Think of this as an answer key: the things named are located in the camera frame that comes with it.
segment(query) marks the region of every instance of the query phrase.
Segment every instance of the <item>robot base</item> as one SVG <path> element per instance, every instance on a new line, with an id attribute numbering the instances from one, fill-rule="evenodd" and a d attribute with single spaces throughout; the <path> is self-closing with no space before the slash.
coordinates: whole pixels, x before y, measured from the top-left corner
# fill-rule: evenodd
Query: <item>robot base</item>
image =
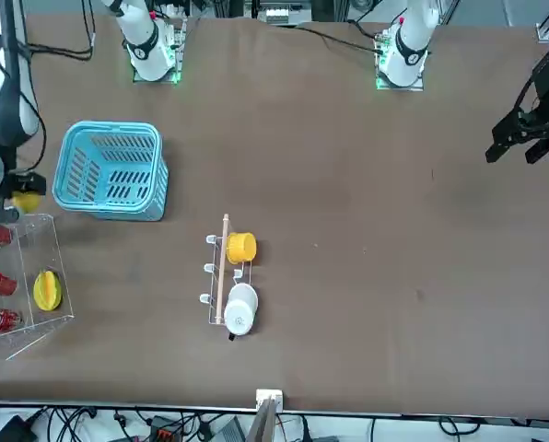
<path id="1" fill-rule="evenodd" d="M 391 32 L 391 28 L 385 29 L 382 33 L 375 37 L 375 49 L 381 49 L 383 54 L 386 54 L 391 47 L 391 39 L 395 38 L 395 33 Z M 380 66 L 386 63 L 386 55 L 375 54 L 375 88 L 376 89 L 400 89 L 400 90 L 424 90 L 424 63 L 420 69 L 418 79 L 408 87 L 395 86 L 387 77 L 380 71 Z"/>
<path id="2" fill-rule="evenodd" d="M 180 21 L 180 25 L 177 27 L 174 23 L 164 20 L 163 18 L 157 18 L 156 24 L 160 33 L 160 38 L 166 38 L 168 44 L 166 46 L 166 54 L 171 62 L 174 63 L 172 67 L 162 78 L 154 82 L 149 82 L 142 78 L 134 69 L 134 83 L 168 83 L 176 85 L 181 81 L 182 77 L 182 60 L 184 58 L 184 42 L 186 40 L 186 25 L 187 17 L 182 14 L 176 21 Z"/>

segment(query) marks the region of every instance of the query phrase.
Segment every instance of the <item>floor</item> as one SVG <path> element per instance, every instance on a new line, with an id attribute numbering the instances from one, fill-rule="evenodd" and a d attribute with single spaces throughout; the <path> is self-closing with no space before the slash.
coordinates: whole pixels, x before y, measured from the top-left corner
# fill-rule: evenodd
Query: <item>floor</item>
<path id="1" fill-rule="evenodd" d="M 8 422 L 15 414 L 27 419 L 37 410 L 27 409 L 0 409 L 0 429 Z M 68 415 L 72 413 L 72 409 L 67 411 Z M 136 441 L 136 436 L 139 436 L 139 441 L 145 440 L 149 435 L 146 423 L 137 416 L 134 412 L 121 412 L 126 418 L 125 432 L 133 441 Z M 50 411 L 46 411 L 32 427 L 33 432 L 39 437 L 40 441 L 48 440 L 47 426 L 49 421 Z M 142 412 L 144 418 L 154 416 L 154 413 Z M 163 413 L 162 416 L 170 420 L 181 419 L 178 413 Z M 208 421 L 216 417 L 214 414 L 206 414 L 203 416 L 204 421 Z M 220 428 L 226 425 L 233 415 L 224 415 L 218 417 L 211 424 L 213 434 L 216 434 Z M 247 435 L 251 423 L 252 416 L 239 415 L 239 423 L 244 435 Z M 365 418 L 341 418 L 341 417 L 307 417 L 310 435 L 313 439 L 319 437 L 336 436 L 341 442 L 350 441 L 366 441 L 371 440 L 371 419 Z M 277 425 L 274 431 L 274 440 L 276 442 L 295 442 L 302 440 L 303 424 L 301 418 L 297 415 L 281 415 L 281 423 L 285 429 L 285 433 L 281 430 L 281 426 Z M 63 423 L 55 417 L 52 420 L 51 440 L 56 440 L 62 429 Z M 459 425 L 459 430 L 469 430 L 473 425 Z M 113 411 L 98 411 L 95 419 L 89 419 L 87 415 L 80 420 L 76 427 L 76 435 L 82 442 L 111 442 L 121 440 L 125 435 L 120 426 L 113 420 Z M 71 436 L 66 432 L 65 441 L 71 441 Z M 198 439 L 194 436 L 185 437 L 185 442 L 196 442 Z M 375 442 L 452 442 L 455 437 L 447 436 L 441 432 L 436 423 L 430 422 L 410 422 L 396 421 L 387 419 L 377 419 L 374 425 L 373 439 Z M 506 440 L 508 442 L 531 442 L 534 440 L 549 442 L 549 429 L 546 428 L 523 428 L 523 427 L 508 427 L 496 425 L 482 425 L 482 427 L 473 435 L 462 436 L 462 442 L 497 442 Z"/>

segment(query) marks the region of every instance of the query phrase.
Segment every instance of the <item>black cable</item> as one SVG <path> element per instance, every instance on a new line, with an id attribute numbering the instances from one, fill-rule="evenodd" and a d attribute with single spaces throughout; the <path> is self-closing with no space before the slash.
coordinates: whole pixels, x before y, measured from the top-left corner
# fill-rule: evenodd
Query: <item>black cable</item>
<path id="1" fill-rule="evenodd" d="M 369 34 L 368 32 L 366 32 L 362 26 L 360 26 L 360 23 L 358 23 L 357 21 L 354 21 L 354 20 L 347 20 L 347 23 L 350 23 L 351 25 L 353 25 L 355 28 L 358 29 L 358 32 L 360 32 L 361 34 L 363 34 L 365 37 L 369 37 L 370 39 L 372 40 L 375 40 L 375 37 L 377 37 L 377 33 L 375 34 Z"/>
<path id="2" fill-rule="evenodd" d="M 25 420 L 25 424 L 27 425 L 27 427 L 31 428 L 33 425 L 35 425 L 37 420 L 41 417 L 42 414 L 44 414 L 48 410 L 48 408 L 49 407 L 40 408 L 37 412 L 32 414 L 29 419 Z"/>
<path id="3" fill-rule="evenodd" d="M 54 409 L 50 413 L 50 419 L 47 423 L 47 442 L 52 442 L 52 419 L 53 419 Z"/>
<path id="4" fill-rule="evenodd" d="M 405 8 L 402 12 L 400 12 L 397 16 L 395 16 L 393 18 L 393 20 L 391 21 L 391 24 L 395 23 L 395 20 L 397 20 L 399 17 L 401 17 L 405 13 L 405 11 L 407 11 L 407 8 Z"/>
<path id="5" fill-rule="evenodd" d="M 363 13 L 362 16 L 360 16 L 359 18 L 356 19 L 356 23 L 358 23 L 360 20 L 362 20 L 364 17 L 366 17 L 368 14 L 370 14 L 371 12 L 373 12 L 373 9 L 375 9 L 383 0 L 373 0 L 373 3 L 372 5 L 370 6 L 370 8 L 365 12 Z"/>
<path id="6" fill-rule="evenodd" d="M 60 55 L 63 57 L 71 58 L 81 62 L 87 62 L 92 58 L 94 52 L 94 40 L 97 35 L 97 25 L 94 19 L 94 11 L 92 9 L 92 0 L 88 0 L 88 7 L 90 9 L 90 21 L 92 23 L 92 36 L 90 36 L 90 29 L 88 28 L 87 10 L 85 0 L 80 1 L 82 5 L 82 18 L 84 20 L 84 27 L 87 32 L 88 49 L 82 51 L 75 51 L 72 49 L 58 48 L 55 46 L 48 46 L 46 44 L 29 43 L 28 47 L 31 49 L 31 53 L 49 53 L 53 55 Z"/>
<path id="7" fill-rule="evenodd" d="M 65 431 L 68 429 L 70 430 L 70 437 L 71 437 L 70 440 L 76 441 L 76 442 L 82 442 L 80 437 L 78 437 L 74 432 L 74 430 L 72 429 L 72 420 L 77 415 L 76 412 L 73 412 L 72 414 L 70 414 L 70 418 L 68 418 L 63 407 L 55 407 L 54 411 L 57 414 L 57 416 L 60 418 L 60 420 L 64 423 L 64 425 L 62 426 L 62 429 L 60 430 L 60 433 L 55 439 L 56 442 L 62 442 L 64 440 Z"/>
<path id="8" fill-rule="evenodd" d="M 373 418 L 373 420 L 370 423 L 370 442 L 373 442 L 373 432 L 375 431 L 376 422 L 377 422 L 377 419 Z"/>
<path id="9" fill-rule="evenodd" d="M 194 420 L 195 417 L 199 418 L 199 421 L 200 421 L 200 420 L 201 420 L 201 415 L 202 415 L 202 413 L 195 413 L 193 416 L 188 416 L 188 417 L 184 418 L 184 417 L 183 417 L 184 414 L 181 413 L 181 419 L 177 419 L 176 421 L 171 421 L 171 422 L 169 422 L 168 424 L 162 425 L 161 427 L 159 427 L 159 428 L 156 429 L 156 432 L 158 432 L 159 430 L 162 430 L 162 429 L 164 429 L 164 428 L 167 428 L 167 427 L 169 427 L 169 426 L 173 426 L 173 425 L 176 425 L 176 424 L 180 423 L 181 426 L 177 427 L 177 428 L 172 432 L 172 434 L 174 435 L 174 434 L 176 434 L 179 430 L 183 429 L 183 427 L 184 427 L 186 424 L 188 424 L 189 422 L 191 422 L 191 420 Z M 150 439 L 150 437 L 152 437 L 151 434 L 150 434 L 148 437 L 146 437 L 146 438 L 144 439 L 144 442 L 147 442 L 147 441 Z"/>
<path id="10" fill-rule="evenodd" d="M 0 63 L 0 71 L 10 79 L 10 74 L 6 71 L 6 69 L 2 66 Z M 18 85 L 18 94 L 25 100 L 25 102 L 29 105 L 30 109 L 35 113 L 35 116 L 37 117 L 37 120 L 39 120 L 39 123 L 41 125 L 41 131 L 43 132 L 43 141 L 41 144 L 41 152 L 39 153 L 39 157 L 37 158 L 37 161 L 30 167 L 22 170 L 16 171 L 16 173 L 26 173 L 30 172 L 34 169 L 36 169 L 41 161 L 43 160 L 43 156 L 45 155 L 45 146 L 47 146 L 47 130 L 45 129 L 45 122 L 43 122 L 43 118 L 40 116 L 39 112 L 37 111 L 37 108 L 33 106 L 33 103 L 30 102 L 30 100 L 27 98 L 25 93 L 21 90 L 20 85 Z"/>
<path id="11" fill-rule="evenodd" d="M 125 431 L 125 427 L 121 424 L 119 424 L 119 426 L 121 427 L 121 431 L 123 431 L 123 434 L 125 435 L 125 437 L 127 437 L 127 440 L 131 440 L 133 442 L 134 439 L 127 434 L 127 432 Z"/>
<path id="12" fill-rule="evenodd" d="M 152 419 L 150 417 L 145 418 L 139 410 L 137 410 L 137 407 L 135 407 L 135 412 L 139 416 L 139 418 L 146 423 L 147 426 L 152 426 Z"/>
<path id="13" fill-rule="evenodd" d="M 333 37 L 332 35 L 324 34 L 323 32 L 319 32 L 318 30 L 315 30 L 315 29 L 308 29 L 308 28 L 295 28 L 295 29 L 305 30 L 306 32 L 310 32 L 312 34 L 319 35 L 320 37 L 323 37 L 324 39 L 328 39 L 328 40 L 331 40 L 331 41 L 336 41 L 338 43 L 345 44 L 346 46 L 350 46 L 352 48 L 360 49 L 361 51 L 374 52 L 374 53 L 377 53 L 379 55 L 383 55 L 383 51 L 380 50 L 380 49 L 368 48 L 367 46 L 361 46 L 359 44 L 351 43 L 350 41 L 340 40 L 340 39 L 337 39 L 337 38 Z"/>
<path id="14" fill-rule="evenodd" d="M 447 428 L 444 427 L 444 422 L 448 422 L 452 425 L 454 428 L 454 431 L 450 431 Z M 438 426 L 442 430 L 442 432 L 447 436 L 457 437 L 457 442 L 461 440 L 461 436 L 469 436 L 477 433 L 479 431 L 479 428 L 481 428 L 481 424 L 475 424 L 475 428 L 472 428 L 471 430 L 459 430 L 459 427 L 457 424 L 455 424 L 455 421 L 451 417 L 446 416 L 440 416 L 438 418 Z"/>
<path id="15" fill-rule="evenodd" d="M 209 419 L 208 421 L 203 421 L 201 420 L 201 417 L 199 416 L 199 429 L 194 432 L 194 434 L 192 436 L 190 436 L 188 439 L 186 439 L 184 442 L 191 442 L 193 439 L 195 439 L 196 437 L 201 441 L 201 442 L 204 442 L 205 441 L 205 438 L 204 438 L 204 435 L 203 433 L 201 432 L 201 428 L 203 427 L 203 425 L 205 426 L 209 426 L 212 422 L 216 421 L 217 419 L 219 419 L 220 417 L 223 417 L 225 416 L 226 414 L 225 413 L 220 413 L 218 414 L 217 416 L 214 416 L 212 417 L 211 419 Z"/>
<path id="16" fill-rule="evenodd" d="M 303 437 L 301 438 L 301 442 L 313 442 L 310 433 L 310 426 L 308 425 L 308 420 L 303 414 L 301 415 L 301 422 L 303 423 Z"/>

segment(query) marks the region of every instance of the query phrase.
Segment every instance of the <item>yellow fruit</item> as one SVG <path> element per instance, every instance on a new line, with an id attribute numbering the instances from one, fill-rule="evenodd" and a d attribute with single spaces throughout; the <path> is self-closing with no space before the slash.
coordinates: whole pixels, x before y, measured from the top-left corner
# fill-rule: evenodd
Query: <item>yellow fruit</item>
<path id="1" fill-rule="evenodd" d="M 62 285 L 54 272 L 39 273 L 33 285 L 33 298 L 41 310 L 50 311 L 62 301 Z"/>
<path id="2" fill-rule="evenodd" d="M 35 192 L 13 192 L 13 205 L 23 214 L 34 212 L 41 203 L 41 195 Z"/>

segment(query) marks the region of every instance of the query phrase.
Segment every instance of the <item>cable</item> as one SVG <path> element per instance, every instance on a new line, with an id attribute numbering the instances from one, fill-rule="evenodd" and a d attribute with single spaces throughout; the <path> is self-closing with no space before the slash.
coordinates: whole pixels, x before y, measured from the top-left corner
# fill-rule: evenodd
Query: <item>cable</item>
<path id="1" fill-rule="evenodd" d="M 127 434 L 127 432 L 125 431 L 125 427 L 123 425 L 119 425 L 119 426 L 121 427 L 121 431 L 123 431 L 123 434 L 125 435 L 125 437 L 127 437 L 127 440 L 131 440 L 133 442 L 134 439 Z"/>
<path id="2" fill-rule="evenodd" d="M 315 30 L 315 29 L 308 29 L 308 28 L 295 28 L 295 29 L 305 30 L 306 32 L 310 32 L 312 34 L 319 35 L 320 37 L 323 37 L 324 39 L 328 39 L 328 40 L 331 40 L 331 41 L 336 41 L 338 43 L 345 44 L 346 46 L 350 46 L 351 48 L 360 49 L 361 51 L 374 52 L 374 53 L 377 53 L 379 55 L 383 55 L 383 51 L 380 50 L 380 49 L 368 48 L 367 46 L 361 46 L 359 44 L 351 43 L 350 41 L 340 40 L 340 39 L 337 39 L 337 38 L 333 37 L 332 35 L 324 34 L 323 32 L 319 32 L 318 30 Z"/>
<path id="3" fill-rule="evenodd" d="M 63 407 L 55 407 L 53 410 L 55 411 L 57 416 L 60 418 L 60 420 L 64 423 L 64 426 L 62 426 L 62 429 L 60 430 L 60 433 L 58 434 L 57 438 L 55 439 L 56 442 L 62 442 L 64 440 L 65 431 L 67 429 L 70 430 L 70 437 L 71 437 L 70 440 L 77 441 L 77 442 L 82 442 L 80 437 L 78 437 L 76 435 L 76 433 L 74 432 L 74 430 L 72 429 L 72 420 L 75 418 L 76 412 L 73 412 L 72 414 L 70 414 L 70 418 L 68 419 L 68 416 L 65 413 L 65 410 L 64 410 Z"/>
<path id="4" fill-rule="evenodd" d="M 356 23 L 358 23 L 360 20 L 362 20 L 364 17 L 366 17 L 368 14 L 373 12 L 373 9 L 375 9 L 383 0 L 373 0 L 373 4 L 370 6 L 370 8 L 365 12 L 362 16 L 356 19 Z"/>
<path id="5" fill-rule="evenodd" d="M 358 32 L 360 32 L 361 34 L 363 34 L 365 37 L 369 37 L 370 39 L 372 40 L 375 40 L 375 37 L 377 37 L 377 33 L 374 33 L 374 34 L 369 34 L 368 32 L 366 32 L 362 26 L 360 26 L 360 23 L 358 23 L 357 21 L 354 21 L 354 20 L 347 20 L 347 23 L 350 23 L 351 25 L 353 25 L 355 28 L 358 29 Z"/>
<path id="6" fill-rule="evenodd" d="M 87 32 L 88 49 L 82 51 L 75 51 L 72 49 L 58 48 L 55 46 L 48 46 L 46 44 L 29 43 L 27 46 L 31 49 L 31 53 L 49 53 L 53 55 L 60 55 L 63 57 L 71 58 L 81 62 L 87 62 L 92 58 L 94 52 L 94 43 L 97 37 L 97 25 L 94 19 L 94 11 L 92 10 L 92 0 L 88 0 L 88 7 L 90 9 L 90 21 L 92 23 L 92 36 L 90 36 L 90 29 L 88 28 L 87 10 L 85 0 L 81 0 L 82 5 L 82 18 L 84 20 L 84 27 Z"/>
<path id="7" fill-rule="evenodd" d="M 308 420 L 303 414 L 301 415 L 301 422 L 303 423 L 303 437 L 301 438 L 301 442 L 313 442 L 310 434 L 310 426 L 308 425 Z"/>
<path id="8" fill-rule="evenodd" d="M 373 420 L 370 423 L 370 442 L 373 442 L 373 432 L 375 431 L 376 422 L 377 422 L 377 419 L 373 418 Z"/>
<path id="9" fill-rule="evenodd" d="M 0 71 L 10 79 L 10 74 L 6 71 L 6 69 L 2 66 L 0 63 Z M 22 170 L 13 170 L 15 173 L 26 173 L 30 172 L 34 169 L 36 169 L 41 161 L 43 160 L 43 156 L 45 155 L 45 146 L 47 146 L 47 130 L 45 129 L 45 122 L 43 122 L 43 118 L 40 116 L 39 112 L 37 111 L 37 108 L 33 106 L 33 103 L 30 102 L 30 100 L 27 98 L 25 93 L 21 90 L 20 85 L 18 85 L 18 94 L 25 100 L 25 102 L 29 105 L 30 109 L 33 111 L 35 116 L 37 117 L 37 120 L 39 120 L 39 123 L 41 125 L 41 131 L 43 132 L 43 141 L 41 144 L 41 152 L 39 153 L 39 157 L 37 158 L 37 161 L 30 167 Z"/>
<path id="10" fill-rule="evenodd" d="M 171 422 L 169 422 L 168 424 L 162 425 L 161 427 L 157 428 L 156 431 L 162 430 L 162 429 L 167 428 L 167 427 L 169 427 L 169 426 L 173 426 L 173 425 L 175 425 L 175 424 L 177 424 L 177 423 L 181 423 L 181 426 L 178 427 L 178 428 L 176 428 L 176 429 L 172 432 L 172 434 L 176 434 L 177 431 L 181 430 L 186 424 L 188 424 L 189 422 L 191 422 L 191 420 L 194 420 L 195 417 L 197 417 L 197 418 L 199 418 L 199 420 L 201 420 L 201 415 L 202 415 L 202 413 L 200 413 L 200 414 L 196 413 L 196 414 L 194 414 L 193 416 L 188 416 L 188 417 L 186 417 L 186 418 L 182 418 L 182 417 L 181 417 L 180 420 L 171 421 Z M 150 432 L 150 435 L 144 439 L 144 442 L 147 442 L 147 441 L 150 439 L 150 437 L 152 437 L 151 432 Z"/>
<path id="11" fill-rule="evenodd" d="M 451 424 L 455 431 L 447 430 L 444 427 L 444 422 L 445 421 L 448 422 L 449 424 Z M 445 435 L 457 437 L 457 442 L 459 442 L 461 440 L 461 436 L 473 435 L 473 434 L 475 434 L 479 431 L 479 428 L 481 428 L 481 424 L 475 424 L 475 428 L 473 428 L 471 430 L 461 431 L 461 430 L 459 430 L 459 427 L 455 424 L 455 421 L 452 420 L 451 417 L 445 417 L 445 416 L 440 416 L 438 418 L 438 426 L 440 427 L 440 429 L 442 430 L 442 432 Z"/>
<path id="12" fill-rule="evenodd" d="M 403 15 L 403 13 L 405 13 L 405 11 L 407 11 L 407 8 L 405 8 L 402 12 L 400 12 L 397 16 L 395 16 L 393 18 L 393 20 L 391 21 L 391 24 L 395 23 L 395 20 L 397 20 L 399 17 L 401 17 Z"/>
<path id="13" fill-rule="evenodd" d="M 53 419 L 53 409 L 50 413 L 50 418 L 47 423 L 47 442 L 52 442 L 52 419 Z"/>
<path id="14" fill-rule="evenodd" d="M 144 416 L 142 416 L 139 410 L 137 410 L 137 407 L 135 407 L 135 412 L 137 413 L 139 418 L 146 423 L 147 426 L 152 426 L 152 419 L 150 417 L 145 418 Z"/>
<path id="15" fill-rule="evenodd" d="M 112 417 L 115 421 L 117 421 L 117 424 L 121 427 L 121 431 L 123 431 L 123 434 L 125 437 L 127 437 L 127 440 L 131 440 L 134 442 L 134 439 L 127 434 L 127 431 L 125 431 L 125 427 L 127 426 L 127 419 L 125 419 L 125 416 L 122 414 L 119 414 L 117 410 L 115 410 L 115 414 Z"/>
<path id="16" fill-rule="evenodd" d="M 203 428 L 209 428 L 209 430 L 210 430 L 211 429 L 210 424 L 213 423 L 214 421 L 216 421 L 217 419 L 219 419 L 220 417 L 225 416 L 225 415 L 226 415 L 225 413 L 220 413 L 217 416 L 212 417 L 211 419 L 209 419 L 206 422 L 202 421 L 201 416 L 199 416 L 199 429 L 196 432 L 194 432 L 194 434 L 192 436 L 190 436 L 188 439 L 186 439 L 184 442 L 191 442 L 196 437 L 201 442 L 208 442 L 206 440 L 205 436 L 204 436 L 204 433 L 202 432 L 202 429 Z"/>
<path id="17" fill-rule="evenodd" d="M 286 440 L 285 426 L 283 425 L 283 421 L 281 421 L 281 416 L 277 415 L 277 416 L 276 416 L 276 419 L 278 419 L 278 423 L 281 425 L 281 431 L 283 432 L 283 439 L 285 440 L 285 442 L 287 442 L 287 440 Z"/>

